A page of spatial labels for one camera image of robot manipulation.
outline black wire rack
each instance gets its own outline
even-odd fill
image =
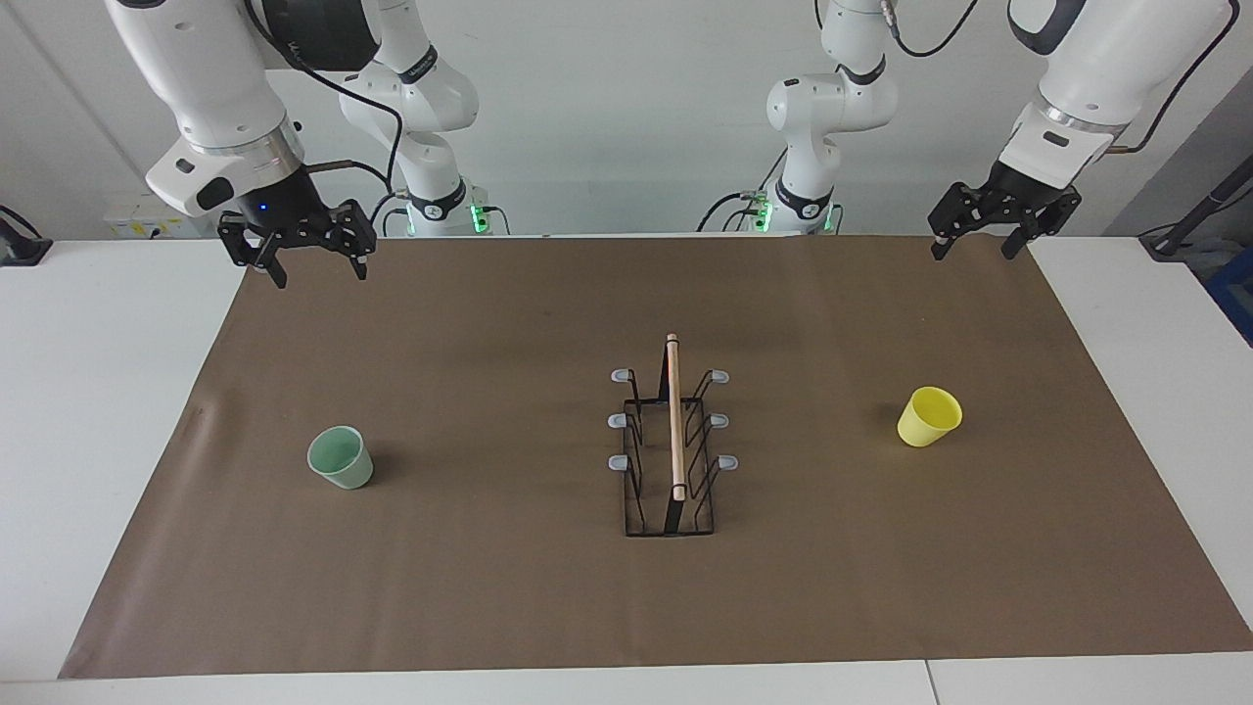
[[[619,369],[611,376],[613,382],[628,384],[632,391],[632,397],[623,402],[621,413],[609,417],[609,427],[623,435],[623,452],[609,460],[609,470],[623,475],[623,528],[629,538],[714,533],[714,483],[724,471],[739,467],[734,456],[718,456],[710,450],[710,433],[727,428],[730,421],[723,414],[708,413],[704,403],[709,388],[727,384],[730,377],[722,371],[707,371],[690,397],[672,396],[669,361],[668,354],[663,357],[662,382],[652,399],[640,398],[635,371]],[[682,478],[657,471],[645,475],[644,457],[653,447],[645,442],[644,417],[650,411],[668,412],[672,398],[682,407],[685,472]],[[669,430],[667,432],[665,438],[670,440]]]

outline green cup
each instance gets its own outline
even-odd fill
[[[375,475],[361,432],[335,427],[320,433],[308,452],[309,470],[343,490],[357,490]]]

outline electrical outlet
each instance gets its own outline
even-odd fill
[[[128,239],[217,237],[211,215],[185,215],[152,193],[114,202],[105,210],[104,220],[114,235]]]

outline green led light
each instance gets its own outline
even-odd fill
[[[487,232],[487,214],[484,213],[482,205],[477,203],[470,204],[470,217],[474,218],[474,230],[477,233]]]
[[[762,203],[761,215],[757,218],[757,232],[768,232],[771,229],[771,217],[774,215],[774,204],[769,200]]]

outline black cable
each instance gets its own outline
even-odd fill
[[[390,220],[391,217],[397,213],[400,213],[401,215],[407,215],[408,210],[406,210],[405,208],[392,208],[391,210],[387,210],[387,214],[383,215],[383,237],[390,237],[387,234],[387,220]]]
[[[779,157],[778,157],[778,159],[774,159],[774,164],[771,165],[771,170],[766,172],[766,178],[763,178],[762,183],[757,185],[757,190],[758,192],[762,192],[762,190],[766,189],[766,184],[771,182],[771,177],[774,175],[774,172],[778,170],[779,164],[783,163],[783,158],[784,157],[787,157],[787,147],[784,147],[783,150],[779,152]],[[744,227],[744,217],[746,215],[741,215],[739,217],[739,222],[736,223],[736,232],[739,232],[739,228]]]
[[[741,215],[742,218],[744,218],[748,215],[757,215],[757,214],[758,214],[757,210],[753,208],[744,208],[743,210],[736,210],[727,218],[727,222],[722,224],[722,232],[727,232],[727,228],[730,227],[730,220],[736,219],[736,215]],[[744,220],[741,219],[739,222],[741,224],[743,224]],[[739,232],[739,227],[741,225],[736,227],[736,232]]]
[[[500,205],[484,205],[484,213],[500,213],[500,217],[505,219],[505,234],[512,235],[514,228],[509,227],[509,213],[505,212]]]
[[[1230,34],[1232,28],[1235,26],[1235,20],[1240,18],[1239,0],[1227,0],[1227,1],[1232,6],[1232,16],[1227,19],[1227,24],[1223,26],[1223,30],[1218,33],[1218,36],[1215,36],[1214,40],[1209,43],[1209,46],[1207,46],[1205,50],[1202,51],[1199,56],[1197,56],[1197,60],[1193,61],[1192,65],[1188,66],[1188,70],[1183,73],[1183,76],[1179,78],[1179,83],[1177,83],[1175,86],[1170,90],[1170,95],[1167,96],[1167,101],[1163,103],[1162,108],[1158,110],[1158,116],[1153,118],[1153,124],[1149,125],[1149,130],[1144,133],[1144,139],[1140,139],[1140,143],[1136,144],[1135,147],[1128,147],[1125,144],[1115,144],[1109,149],[1106,149],[1106,153],[1135,154],[1136,152],[1143,150],[1149,144],[1149,140],[1153,139],[1153,135],[1158,131],[1158,126],[1162,124],[1162,119],[1167,116],[1167,110],[1170,109],[1170,104],[1174,103],[1174,99],[1179,96],[1179,91],[1183,90],[1184,84],[1187,84],[1188,79],[1192,78],[1192,74],[1197,73],[1197,69],[1199,69],[1200,65],[1205,63],[1205,59],[1208,59],[1209,55],[1214,53],[1214,49],[1218,49],[1218,45],[1222,44],[1224,39],[1227,39],[1227,35]]]
[[[353,93],[347,88],[343,88],[342,85],[325,78],[323,75],[311,69],[308,64],[306,64],[304,60],[299,58],[298,55],[299,48],[286,46],[283,44],[279,44],[278,40],[276,40],[274,36],[269,34],[266,26],[261,24],[261,18],[257,16],[257,10],[253,9],[252,3],[244,3],[243,6],[248,11],[248,19],[252,20],[252,25],[257,28],[257,33],[261,34],[262,39],[264,39],[267,44],[274,48],[274,51],[278,51],[278,54],[283,58],[283,60],[287,61],[287,65],[308,75],[313,80],[321,83],[322,85],[330,88],[336,93],[347,95],[353,100],[370,105],[371,108],[382,110],[396,119],[396,136],[392,139],[391,155],[387,157],[387,175],[383,177],[383,182],[387,184],[387,190],[391,190],[392,177],[396,174],[396,155],[400,154],[400,139],[405,134],[405,118],[402,118],[401,114],[395,109],[388,108],[387,105],[383,105],[382,103],[378,103],[376,100],[371,100],[365,95]]]
[[[901,51],[905,51],[906,54],[908,54],[910,56],[913,56],[915,59],[926,59],[928,56],[935,56],[936,54],[938,54],[940,51],[942,51],[945,46],[949,46],[949,43],[952,41],[952,38],[957,36],[957,33],[961,31],[962,26],[965,26],[966,20],[970,19],[971,13],[975,11],[975,6],[976,5],[979,5],[979,0],[970,0],[970,5],[966,6],[966,11],[961,14],[961,19],[957,20],[956,26],[952,28],[952,31],[949,33],[949,36],[946,36],[944,39],[944,41],[941,41],[940,44],[937,44],[932,49],[928,49],[926,51],[915,51],[913,49],[910,49],[908,46],[906,46],[905,40],[901,39],[901,21],[900,21],[900,18],[896,18],[896,23],[892,24],[891,28],[890,28],[890,31],[892,34],[892,39],[896,40],[896,45],[901,48]]]
[[[1237,195],[1235,198],[1232,198],[1232,199],[1230,199],[1230,200],[1228,200],[1227,203],[1223,203],[1223,205],[1222,205],[1222,207],[1219,207],[1219,208],[1214,208],[1214,212],[1213,212],[1213,213],[1210,213],[1209,215],[1205,215],[1205,218],[1208,219],[1208,218],[1210,218],[1210,217],[1213,217],[1213,215],[1217,215],[1218,213],[1222,213],[1223,210],[1225,210],[1225,209],[1228,209],[1228,208],[1230,208],[1230,207],[1235,205],[1235,204],[1237,204],[1237,203],[1239,203],[1240,200],[1244,200],[1244,199],[1245,199],[1245,198],[1248,198],[1248,197],[1249,197],[1250,194],[1253,194],[1253,185],[1250,185],[1250,187],[1245,188],[1245,189],[1244,189],[1244,193],[1240,193],[1240,194],[1239,194],[1239,195]],[[1163,230],[1163,229],[1169,229],[1169,228],[1173,228],[1174,225],[1177,225],[1177,224],[1179,224],[1179,223],[1182,223],[1182,222],[1183,222],[1183,220],[1175,220],[1175,222],[1173,222],[1173,223],[1167,223],[1167,224],[1164,224],[1164,225],[1158,225],[1158,227],[1154,227],[1154,228],[1149,228],[1149,229],[1146,229],[1146,230],[1144,230],[1144,232],[1141,232],[1141,233],[1139,233],[1139,234],[1136,234],[1136,235],[1134,235],[1134,237],[1138,237],[1138,238],[1139,238],[1139,237],[1144,237],[1144,235],[1146,235],[1146,234],[1153,234],[1154,232],[1160,232],[1160,230]]]
[[[375,222],[378,219],[378,213],[382,212],[383,209],[383,205],[386,205],[388,200],[396,197],[397,197],[396,192],[392,190],[387,195],[383,195],[382,198],[378,199],[378,203],[375,204],[373,212],[370,213],[370,224],[375,224]]]
[[[383,187],[387,188],[387,190],[391,190],[391,185],[387,183],[387,177],[385,177],[382,172],[380,172],[378,169],[371,167],[370,164],[365,164],[365,163],[358,162],[356,159],[341,159],[338,162],[323,162],[321,164],[309,164],[307,168],[308,168],[308,172],[311,174],[322,173],[322,172],[335,172],[335,170],[338,170],[338,169],[361,169],[363,172],[370,172],[371,174],[373,174],[375,178],[377,178],[378,180],[381,180],[383,183]]]
[[[10,208],[8,205],[0,205],[0,213],[4,213],[6,215],[9,215],[10,218],[18,220],[18,224],[20,224],[21,227],[24,227],[28,230],[30,230],[30,234],[35,235],[35,239],[43,239],[44,238],[44,235],[39,234],[39,230],[35,229],[35,225],[30,224],[30,220],[28,220],[26,218],[21,217],[21,213],[19,213],[18,210],[14,210],[13,208]]]
[[[718,208],[722,208],[723,205],[730,203],[737,198],[739,198],[741,200],[747,200],[743,192],[728,193],[722,198],[719,198],[713,205],[709,207],[708,210],[705,210],[704,217],[700,218],[700,224],[697,225],[697,232],[704,232],[704,225],[709,222],[709,218],[712,218],[713,214],[718,212]]]

